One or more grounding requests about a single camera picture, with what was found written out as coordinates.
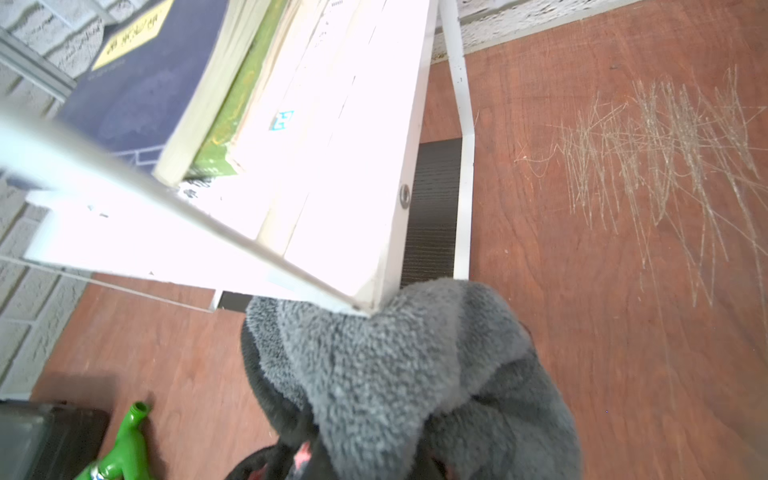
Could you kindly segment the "white metal bookshelf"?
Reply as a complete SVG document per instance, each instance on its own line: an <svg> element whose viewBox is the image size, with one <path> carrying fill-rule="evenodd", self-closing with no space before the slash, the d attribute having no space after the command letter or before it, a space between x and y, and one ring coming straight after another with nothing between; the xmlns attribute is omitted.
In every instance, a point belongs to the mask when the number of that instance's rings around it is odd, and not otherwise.
<svg viewBox="0 0 768 480"><path fill-rule="evenodd" d="M56 266L367 316L400 288L433 43L472 133L457 1L152 1L1 169Z"/></svg>

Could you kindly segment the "grey and pink cloth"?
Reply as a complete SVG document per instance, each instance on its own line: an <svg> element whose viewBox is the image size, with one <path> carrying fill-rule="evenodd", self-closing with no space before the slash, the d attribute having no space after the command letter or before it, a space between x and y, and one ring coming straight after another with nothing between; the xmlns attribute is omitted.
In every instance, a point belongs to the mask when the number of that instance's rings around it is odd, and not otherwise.
<svg viewBox="0 0 768 480"><path fill-rule="evenodd" d="M491 287L439 279L363 318L256 297L241 350L277 433L233 479L578 479L573 415Z"/></svg>

